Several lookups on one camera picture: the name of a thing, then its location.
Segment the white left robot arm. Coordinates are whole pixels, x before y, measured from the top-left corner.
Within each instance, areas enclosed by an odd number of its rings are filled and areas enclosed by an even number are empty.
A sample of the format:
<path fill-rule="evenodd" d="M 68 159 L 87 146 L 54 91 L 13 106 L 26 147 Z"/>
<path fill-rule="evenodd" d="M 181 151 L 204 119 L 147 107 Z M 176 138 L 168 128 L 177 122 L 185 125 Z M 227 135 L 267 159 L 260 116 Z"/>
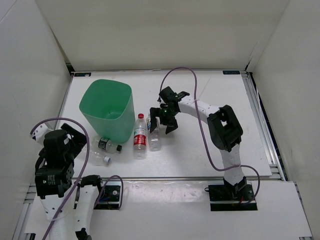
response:
<path fill-rule="evenodd" d="M 66 123 L 58 130 L 41 123 L 30 137 L 42 145 L 34 181 L 48 221 L 43 239 L 92 239 L 90 222 L 95 201 L 103 198 L 105 188 L 99 175 L 73 181 L 74 161 L 87 145 L 86 135 Z"/>

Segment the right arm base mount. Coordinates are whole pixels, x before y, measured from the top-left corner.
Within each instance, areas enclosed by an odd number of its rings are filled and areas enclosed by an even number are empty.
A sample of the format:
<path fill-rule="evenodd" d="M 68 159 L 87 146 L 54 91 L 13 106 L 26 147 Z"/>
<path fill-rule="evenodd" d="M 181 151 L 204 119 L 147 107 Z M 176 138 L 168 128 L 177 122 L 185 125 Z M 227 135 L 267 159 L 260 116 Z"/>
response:
<path fill-rule="evenodd" d="M 209 194 L 211 212 L 257 211 L 256 195 L 260 190 L 258 182 L 256 193 L 251 183 L 247 183 L 238 193 L 233 194 L 224 184 L 212 184 L 204 188 Z"/>

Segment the red cap water bottle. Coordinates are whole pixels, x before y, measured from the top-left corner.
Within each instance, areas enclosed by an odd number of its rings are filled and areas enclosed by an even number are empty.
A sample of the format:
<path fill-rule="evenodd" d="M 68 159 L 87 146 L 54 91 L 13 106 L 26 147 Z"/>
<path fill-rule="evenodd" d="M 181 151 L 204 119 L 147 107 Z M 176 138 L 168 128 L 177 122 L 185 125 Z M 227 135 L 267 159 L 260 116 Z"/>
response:
<path fill-rule="evenodd" d="M 133 154 L 136 159 L 144 159 L 147 151 L 147 124 L 143 113 L 139 113 L 133 131 Z"/>

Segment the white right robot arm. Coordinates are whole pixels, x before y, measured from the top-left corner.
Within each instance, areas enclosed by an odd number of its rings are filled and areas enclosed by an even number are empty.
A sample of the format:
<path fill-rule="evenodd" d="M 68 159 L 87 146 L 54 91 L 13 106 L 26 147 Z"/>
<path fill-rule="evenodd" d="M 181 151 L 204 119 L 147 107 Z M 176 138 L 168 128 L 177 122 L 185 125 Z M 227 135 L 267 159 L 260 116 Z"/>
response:
<path fill-rule="evenodd" d="M 213 106 L 199 100 L 184 97 L 181 100 L 162 103 L 160 107 L 152 107 L 149 110 L 151 126 L 150 131 L 156 128 L 156 120 L 166 126 L 165 133 L 168 134 L 178 128 L 175 116 L 178 113 L 188 114 L 198 119 L 202 140 L 206 151 L 209 150 L 205 139 L 202 123 L 206 123 L 214 146 L 219 149 L 223 168 L 214 167 L 218 172 L 224 172 L 224 193 L 230 200 L 238 199 L 247 179 L 243 173 L 240 159 L 240 143 L 243 129 L 230 105 L 222 107 Z"/>

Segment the grapefruit label white cap bottle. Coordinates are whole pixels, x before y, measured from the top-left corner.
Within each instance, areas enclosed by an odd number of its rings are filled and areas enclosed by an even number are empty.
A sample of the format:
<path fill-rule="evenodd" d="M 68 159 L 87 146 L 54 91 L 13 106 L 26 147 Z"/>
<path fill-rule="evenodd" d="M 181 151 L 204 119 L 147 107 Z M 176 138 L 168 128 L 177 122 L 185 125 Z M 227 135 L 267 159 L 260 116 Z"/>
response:
<path fill-rule="evenodd" d="M 156 119 L 156 128 L 153 132 L 150 132 L 151 129 L 151 117 L 150 114 L 146 118 L 147 125 L 147 139 L 149 150 L 152 152 L 159 151 L 161 149 L 161 138 L 160 138 L 160 124 L 159 120 Z"/>

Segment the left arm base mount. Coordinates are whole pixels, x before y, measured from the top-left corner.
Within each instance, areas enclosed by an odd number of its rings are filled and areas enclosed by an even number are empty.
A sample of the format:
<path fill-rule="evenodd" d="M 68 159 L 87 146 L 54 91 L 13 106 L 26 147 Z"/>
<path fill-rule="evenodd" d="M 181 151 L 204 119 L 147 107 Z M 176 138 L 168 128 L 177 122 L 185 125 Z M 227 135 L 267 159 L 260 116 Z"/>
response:
<path fill-rule="evenodd" d="M 118 175 L 109 177 L 102 185 L 94 210 L 120 210 L 123 204 L 124 182 Z"/>

